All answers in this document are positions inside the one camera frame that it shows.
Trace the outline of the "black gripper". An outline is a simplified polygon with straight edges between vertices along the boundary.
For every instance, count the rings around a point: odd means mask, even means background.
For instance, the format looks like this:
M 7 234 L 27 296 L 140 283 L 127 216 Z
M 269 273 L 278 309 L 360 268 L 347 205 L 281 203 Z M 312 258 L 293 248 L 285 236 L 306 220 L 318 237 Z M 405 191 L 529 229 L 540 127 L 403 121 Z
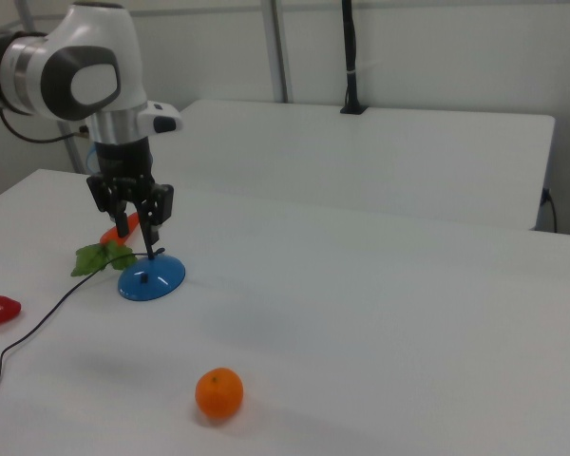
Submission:
M 108 213 L 117 235 L 129 234 L 125 200 L 141 200 L 137 213 L 145 242 L 157 242 L 160 227 L 171 217 L 174 187 L 154 183 L 149 140 L 123 144 L 95 142 L 100 172 L 86 179 L 100 212 Z

